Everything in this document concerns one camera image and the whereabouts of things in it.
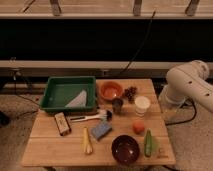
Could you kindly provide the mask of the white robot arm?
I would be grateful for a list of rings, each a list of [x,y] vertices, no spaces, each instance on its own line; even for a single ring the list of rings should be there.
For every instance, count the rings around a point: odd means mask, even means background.
[[[166,74],[167,84],[158,98],[162,110],[178,109],[191,98],[213,113],[213,85],[206,81],[209,73],[208,65],[200,60],[171,68]]]

